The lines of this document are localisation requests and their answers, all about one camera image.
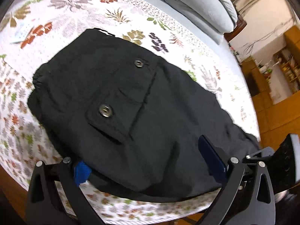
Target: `wooden cabinet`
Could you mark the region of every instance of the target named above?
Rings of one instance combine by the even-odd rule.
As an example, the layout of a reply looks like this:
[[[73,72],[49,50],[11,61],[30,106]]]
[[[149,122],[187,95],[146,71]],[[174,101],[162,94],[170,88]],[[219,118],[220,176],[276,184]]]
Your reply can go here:
[[[259,132],[261,134],[266,133],[270,130],[266,110],[273,105],[269,95],[269,84],[263,74],[259,72],[252,57],[249,57],[242,62],[242,72],[245,76],[256,111]]]
[[[284,47],[273,55],[273,60],[279,63],[278,66],[293,94],[300,91],[300,64],[298,64],[291,50],[287,46]]]
[[[300,91],[257,114],[261,145],[277,150],[288,134],[300,136]]]
[[[294,37],[287,36],[286,34],[284,34],[284,37],[286,40],[286,46],[294,55],[296,62],[300,64],[300,41],[294,42],[296,39]]]
[[[284,37],[287,44],[296,44],[300,41],[300,30],[297,26],[291,27],[284,33]]]

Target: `pocket flap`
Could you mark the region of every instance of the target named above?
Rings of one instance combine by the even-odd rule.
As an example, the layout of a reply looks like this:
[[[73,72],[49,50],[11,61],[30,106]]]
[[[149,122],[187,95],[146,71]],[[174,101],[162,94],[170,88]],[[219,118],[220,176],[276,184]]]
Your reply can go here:
[[[95,96],[86,113],[89,124],[124,143],[154,80],[157,60],[149,63],[136,58],[125,62],[111,80],[97,91],[98,96]]]

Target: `bed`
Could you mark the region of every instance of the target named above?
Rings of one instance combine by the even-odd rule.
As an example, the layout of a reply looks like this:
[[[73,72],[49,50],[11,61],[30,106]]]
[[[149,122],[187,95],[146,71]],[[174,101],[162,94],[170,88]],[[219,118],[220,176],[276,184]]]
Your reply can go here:
[[[245,79],[224,40],[220,45],[161,0],[15,0],[0,24],[0,163],[28,190],[35,163],[62,158],[31,114],[32,75],[87,28],[100,28],[165,58],[213,92],[233,122],[260,139]],[[159,38],[159,44],[153,43]],[[73,214],[64,191],[64,207]],[[218,190],[175,203],[123,199],[80,188],[108,224],[154,224],[209,207]]]

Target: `white wall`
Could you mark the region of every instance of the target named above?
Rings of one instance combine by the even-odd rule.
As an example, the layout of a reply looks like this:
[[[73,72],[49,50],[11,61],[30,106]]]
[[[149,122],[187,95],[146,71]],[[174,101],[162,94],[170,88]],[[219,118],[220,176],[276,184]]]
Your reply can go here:
[[[247,26],[238,34],[230,43],[241,54],[241,58],[246,58],[247,55],[244,50],[245,44],[252,44],[254,41],[259,40],[265,35],[272,32],[278,25],[285,23],[293,18],[289,6],[286,0],[260,0],[258,1],[244,17],[247,22]],[[252,55],[260,51],[263,47],[271,43],[283,32],[293,26],[293,21],[289,22],[283,28],[279,29],[277,33],[270,36],[264,41],[257,42],[254,45]],[[276,41],[277,45],[268,49],[268,57],[264,55],[264,58],[271,59],[272,55],[285,46],[284,38]]]
[[[262,60],[262,64],[266,64],[272,59],[274,53],[286,46],[283,33],[294,25],[294,21],[284,25],[266,40],[257,42],[253,47],[252,54],[247,55],[245,53],[247,46],[243,45],[252,44],[293,18],[294,12],[290,10],[286,0],[260,0],[244,17],[247,26],[230,43],[241,54],[242,59],[252,55],[258,62]],[[292,95],[278,66],[273,68],[270,88],[274,104]]]

